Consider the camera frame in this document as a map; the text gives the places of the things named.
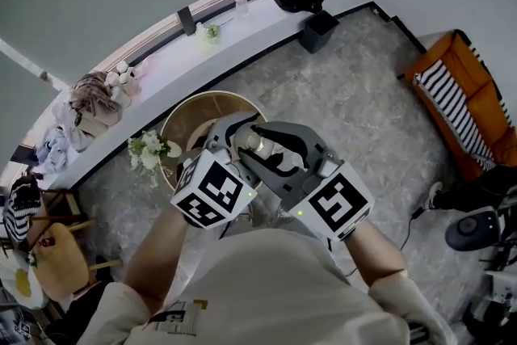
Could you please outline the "wooden stool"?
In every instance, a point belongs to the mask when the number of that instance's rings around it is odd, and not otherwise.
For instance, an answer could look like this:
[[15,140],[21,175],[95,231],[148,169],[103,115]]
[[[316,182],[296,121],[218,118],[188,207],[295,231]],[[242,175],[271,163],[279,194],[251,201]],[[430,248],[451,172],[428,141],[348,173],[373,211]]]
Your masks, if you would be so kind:
[[95,224],[95,220],[84,221],[76,225],[53,223],[38,239],[54,238],[55,246],[41,247],[38,241],[32,249],[36,259],[34,270],[43,292],[55,302],[64,301],[76,292],[81,292],[90,285],[95,271],[105,267],[122,265],[120,259],[100,264],[89,264],[86,256],[75,238],[75,233]]

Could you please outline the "small black box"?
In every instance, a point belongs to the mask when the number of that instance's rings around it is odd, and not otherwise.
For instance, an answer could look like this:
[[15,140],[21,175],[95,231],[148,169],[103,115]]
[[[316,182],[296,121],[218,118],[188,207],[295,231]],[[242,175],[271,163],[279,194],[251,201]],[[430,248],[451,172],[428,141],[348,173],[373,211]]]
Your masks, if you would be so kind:
[[191,36],[191,35],[195,34],[196,25],[195,25],[193,16],[191,14],[190,8],[188,6],[186,6],[183,9],[177,11],[176,15],[178,16],[179,22],[181,23],[181,26],[183,27],[184,33],[187,36]]

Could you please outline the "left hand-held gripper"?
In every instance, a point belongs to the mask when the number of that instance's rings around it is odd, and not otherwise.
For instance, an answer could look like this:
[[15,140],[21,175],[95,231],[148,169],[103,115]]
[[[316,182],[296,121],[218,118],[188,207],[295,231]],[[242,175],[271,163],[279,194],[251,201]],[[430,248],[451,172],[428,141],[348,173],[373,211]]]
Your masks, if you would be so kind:
[[236,158],[240,138],[258,117],[257,112],[222,116],[184,154],[170,202],[191,225],[212,229],[230,222],[257,196],[258,176]]

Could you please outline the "person's right forearm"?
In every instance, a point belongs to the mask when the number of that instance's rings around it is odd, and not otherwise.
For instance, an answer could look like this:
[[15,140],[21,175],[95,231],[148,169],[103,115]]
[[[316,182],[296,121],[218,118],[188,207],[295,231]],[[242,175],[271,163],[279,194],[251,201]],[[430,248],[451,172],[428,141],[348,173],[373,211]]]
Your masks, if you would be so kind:
[[361,221],[344,242],[368,287],[385,277],[407,273],[400,250],[368,219]]

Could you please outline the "pale blue clothes pile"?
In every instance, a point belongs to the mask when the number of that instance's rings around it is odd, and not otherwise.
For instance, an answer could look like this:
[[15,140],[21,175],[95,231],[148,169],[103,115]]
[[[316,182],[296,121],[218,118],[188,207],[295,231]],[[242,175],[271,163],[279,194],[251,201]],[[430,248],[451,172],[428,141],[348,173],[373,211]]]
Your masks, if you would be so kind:
[[48,129],[36,147],[38,166],[44,173],[62,172],[68,166],[69,143],[61,127]]

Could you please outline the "person's left forearm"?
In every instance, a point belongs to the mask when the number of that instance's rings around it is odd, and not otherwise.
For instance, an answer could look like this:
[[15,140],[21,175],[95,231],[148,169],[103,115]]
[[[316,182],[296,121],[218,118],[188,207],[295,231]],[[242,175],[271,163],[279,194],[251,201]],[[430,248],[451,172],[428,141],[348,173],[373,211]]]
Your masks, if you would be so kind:
[[160,310],[170,290],[188,228],[177,208],[164,208],[127,266],[123,283],[141,297],[151,314]]

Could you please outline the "small white flower sprig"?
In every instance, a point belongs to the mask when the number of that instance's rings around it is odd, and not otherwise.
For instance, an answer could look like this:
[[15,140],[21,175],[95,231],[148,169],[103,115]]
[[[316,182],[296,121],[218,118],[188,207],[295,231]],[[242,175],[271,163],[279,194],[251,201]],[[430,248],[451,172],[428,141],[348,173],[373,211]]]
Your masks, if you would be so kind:
[[221,38],[221,29],[233,18],[224,21],[222,24],[208,24],[198,22],[196,24],[196,36],[206,44],[217,44]]

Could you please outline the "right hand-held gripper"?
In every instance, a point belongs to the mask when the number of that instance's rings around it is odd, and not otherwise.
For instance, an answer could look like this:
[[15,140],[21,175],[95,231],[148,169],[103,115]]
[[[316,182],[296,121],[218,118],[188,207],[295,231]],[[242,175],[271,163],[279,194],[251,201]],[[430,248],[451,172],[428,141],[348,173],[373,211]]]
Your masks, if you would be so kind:
[[[305,169],[309,157],[321,154],[326,143],[310,127],[286,121],[268,121],[251,129],[259,136],[298,154]],[[281,170],[284,153],[272,154],[266,159],[250,149],[238,149],[242,163],[280,198],[295,197],[311,173],[292,165]],[[371,212],[375,200],[372,193],[349,162],[342,162],[326,178],[312,177],[310,183],[318,185],[297,201],[288,213],[311,231],[330,240],[344,239]]]

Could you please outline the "round glass-top side table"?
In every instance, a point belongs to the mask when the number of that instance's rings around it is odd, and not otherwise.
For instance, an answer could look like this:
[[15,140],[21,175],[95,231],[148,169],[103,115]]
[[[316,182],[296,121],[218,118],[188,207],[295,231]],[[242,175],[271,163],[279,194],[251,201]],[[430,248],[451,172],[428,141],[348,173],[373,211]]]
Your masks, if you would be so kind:
[[171,189],[177,186],[179,164],[184,154],[191,150],[197,137],[209,133],[222,116],[234,112],[257,112],[256,123],[267,120],[263,112],[249,99],[228,91],[209,90],[182,101],[167,117],[160,136],[173,141],[182,149],[179,158],[165,157],[160,161],[160,171]]

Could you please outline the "fried egg shaped cushion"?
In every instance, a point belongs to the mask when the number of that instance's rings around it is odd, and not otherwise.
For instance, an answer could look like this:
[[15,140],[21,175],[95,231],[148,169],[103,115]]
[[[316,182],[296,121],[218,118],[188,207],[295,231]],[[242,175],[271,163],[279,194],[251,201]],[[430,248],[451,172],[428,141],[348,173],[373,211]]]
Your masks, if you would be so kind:
[[7,255],[0,251],[0,281],[15,301],[29,309],[42,309],[47,298],[24,255],[9,250]]

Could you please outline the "small shiny round object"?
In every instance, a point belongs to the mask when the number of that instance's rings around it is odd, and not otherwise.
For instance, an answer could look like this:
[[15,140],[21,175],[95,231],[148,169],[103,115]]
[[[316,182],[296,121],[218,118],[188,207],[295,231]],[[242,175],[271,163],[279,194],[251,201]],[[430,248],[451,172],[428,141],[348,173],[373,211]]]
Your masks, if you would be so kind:
[[239,147],[247,149],[261,159],[266,160],[273,154],[275,143],[250,130],[240,138]]

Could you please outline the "black waste bin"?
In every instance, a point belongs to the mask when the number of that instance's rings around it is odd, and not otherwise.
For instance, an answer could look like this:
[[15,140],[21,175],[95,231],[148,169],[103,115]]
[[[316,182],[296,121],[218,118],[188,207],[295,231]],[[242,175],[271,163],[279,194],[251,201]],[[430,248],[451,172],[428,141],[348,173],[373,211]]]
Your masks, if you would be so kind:
[[320,11],[307,19],[304,31],[300,38],[301,46],[311,54],[318,52],[325,46],[339,21],[327,11]]

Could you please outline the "striped knit garment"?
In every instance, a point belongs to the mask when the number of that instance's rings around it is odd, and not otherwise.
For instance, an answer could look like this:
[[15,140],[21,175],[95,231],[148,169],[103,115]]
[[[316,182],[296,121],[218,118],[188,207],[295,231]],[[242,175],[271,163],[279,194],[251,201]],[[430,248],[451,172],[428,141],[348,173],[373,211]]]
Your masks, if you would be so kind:
[[41,192],[34,175],[21,176],[14,182],[3,213],[6,231],[14,241],[26,239],[30,219],[41,205]]

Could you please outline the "black white striped blanket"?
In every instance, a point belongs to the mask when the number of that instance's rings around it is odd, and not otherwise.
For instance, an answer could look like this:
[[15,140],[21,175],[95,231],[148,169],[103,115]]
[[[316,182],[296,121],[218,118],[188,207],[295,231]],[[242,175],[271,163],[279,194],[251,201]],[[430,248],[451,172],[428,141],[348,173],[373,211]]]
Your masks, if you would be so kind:
[[461,150],[483,171],[495,168],[492,151],[482,138],[467,107],[467,97],[445,64],[438,60],[429,69],[415,74],[413,84],[431,101]]

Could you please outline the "white flower bouquet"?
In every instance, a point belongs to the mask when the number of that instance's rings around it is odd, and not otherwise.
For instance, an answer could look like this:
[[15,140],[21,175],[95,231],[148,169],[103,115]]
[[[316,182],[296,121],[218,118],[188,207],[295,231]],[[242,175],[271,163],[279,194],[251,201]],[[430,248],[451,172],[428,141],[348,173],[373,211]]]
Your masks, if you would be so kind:
[[160,161],[170,152],[167,141],[155,130],[144,131],[139,137],[127,140],[128,154],[132,170],[149,177],[150,186],[158,186]]

